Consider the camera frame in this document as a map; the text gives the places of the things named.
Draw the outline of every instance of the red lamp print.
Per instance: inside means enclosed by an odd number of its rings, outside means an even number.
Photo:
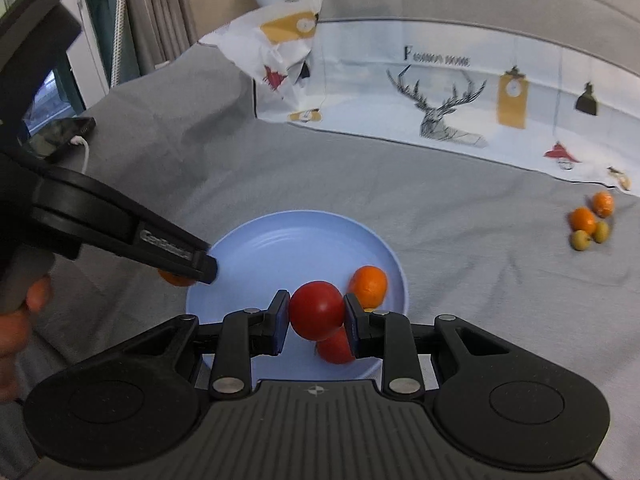
[[[264,66],[264,69],[267,75],[264,77],[263,81],[267,83],[272,90],[277,90],[278,87],[282,84],[284,79],[287,77],[286,74],[280,74],[278,72],[274,72],[268,66]]]
[[[556,142],[553,148],[545,153],[545,156],[556,159],[558,165],[563,170],[571,170],[575,163],[580,162],[578,159],[572,157],[560,142]]]

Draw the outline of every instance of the blue plate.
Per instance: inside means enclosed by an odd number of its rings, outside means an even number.
[[[284,288],[293,294],[307,282],[325,280],[341,293],[361,266],[383,269],[388,278],[380,308],[406,314],[406,277],[391,248],[373,231],[344,216],[323,211],[284,211],[262,216],[234,229],[209,251],[218,260],[211,285],[197,283],[187,293],[187,309],[200,323],[222,321],[247,307],[266,309]],[[315,343],[289,327],[284,350],[277,357],[252,359],[254,384],[260,379],[326,381],[362,379],[380,366],[377,358],[333,365],[315,354]],[[210,366],[211,359],[206,360]]]

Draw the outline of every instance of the orange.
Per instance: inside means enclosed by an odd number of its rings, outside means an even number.
[[[591,199],[591,207],[594,213],[600,218],[606,218],[613,214],[613,210],[616,208],[616,203],[613,197],[606,191],[600,191],[593,195]]]
[[[574,231],[584,231],[589,236],[596,231],[596,217],[590,209],[579,207],[569,215],[569,224]]]
[[[168,270],[158,269],[158,274],[160,274],[160,276],[162,276],[166,282],[171,283],[175,286],[191,286],[197,281],[192,278],[179,276],[178,274],[174,274],[172,272],[169,272]]]
[[[370,265],[360,267],[351,277],[348,292],[356,295],[364,309],[379,307],[386,294],[384,270]]]

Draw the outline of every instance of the deer antler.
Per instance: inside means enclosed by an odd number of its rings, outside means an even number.
[[[442,114],[450,114],[455,112],[456,111],[456,109],[454,108],[455,106],[465,105],[467,103],[470,103],[471,101],[474,101],[482,93],[482,90],[484,90],[484,86],[486,85],[486,80],[485,82],[482,83],[482,86],[476,92],[476,85],[474,84],[474,82],[471,80],[471,78],[466,74],[464,70],[462,70],[461,72],[462,72],[462,75],[465,77],[466,81],[468,82],[469,86],[466,89],[466,92],[463,92],[462,97],[459,99],[456,85],[455,84],[453,85],[452,97],[443,101],[442,106],[438,108],[438,111],[441,112]]]
[[[409,70],[409,68],[411,67],[411,65],[407,66],[404,70],[402,70],[401,73],[398,74],[398,81],[396,81],[393,76],[391,75],[391,72],[389,72],[389,70],[386,71],[386,75],[388,76],[388,78],[391,80],[391,82],[394,84],[394,86],[398,89],[398,91],[402,94],[402,95],[406,95],[409,99],[412,99],[415,101],[415,105],[420,108],[420,110],[426,112],[428,110],[433,110],[432,107],[430,107],[427,103],[427,98],[422,95],[418,89],[420,86],[420,80],[418,79],[418,81],[415,82],[415,86],[413,91],[410,89],[410,86],[404,86],[402,84],[402,76],[404,75],[404,73]]]

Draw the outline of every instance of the small yellow-green fruit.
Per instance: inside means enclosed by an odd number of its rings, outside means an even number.
[[[591,237],[587,231],[574,231],[571,235],[571,247],[576,251],[584,251],[591,245]]]
[[[596,240],[597,243],[601,244],[607,241],[607,238],[609,238],[609,233],[609,224],[600,221],[596,224],[596,231],[593,233],[593,239]]]

